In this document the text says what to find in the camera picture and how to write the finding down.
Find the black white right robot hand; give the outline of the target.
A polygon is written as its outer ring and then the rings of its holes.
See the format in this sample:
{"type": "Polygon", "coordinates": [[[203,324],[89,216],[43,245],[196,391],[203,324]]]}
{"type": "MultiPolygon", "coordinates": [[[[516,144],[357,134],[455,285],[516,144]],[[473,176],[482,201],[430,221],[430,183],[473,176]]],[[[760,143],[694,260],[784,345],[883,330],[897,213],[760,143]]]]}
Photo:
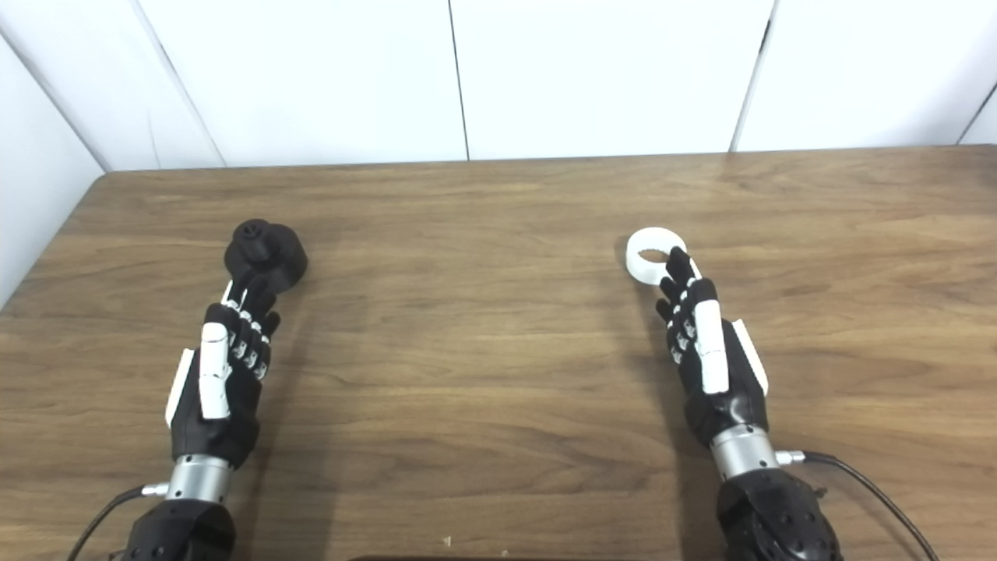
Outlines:
{"type": "Polygon", "coordinates": [[[685,422],[713,455],[723,480],[776,469],[768,376],[743,320],[725,319],[716,285],[673,246],[660,280],[658,315],[685,394],[685,422]]]}

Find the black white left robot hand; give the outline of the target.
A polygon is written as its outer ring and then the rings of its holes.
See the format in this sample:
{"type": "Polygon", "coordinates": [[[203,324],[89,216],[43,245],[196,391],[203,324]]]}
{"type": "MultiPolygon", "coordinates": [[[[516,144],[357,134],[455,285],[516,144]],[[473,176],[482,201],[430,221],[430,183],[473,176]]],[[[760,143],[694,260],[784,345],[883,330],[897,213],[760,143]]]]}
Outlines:
{"type": "Polygon", "coordinates": [[[262,383],[270,372],[277,295],[249,271],[204,313],[199,344],[181,353],[164,417],[174,461],[167,500],[227,500],[235,470],[259,441],[262,383]]]}

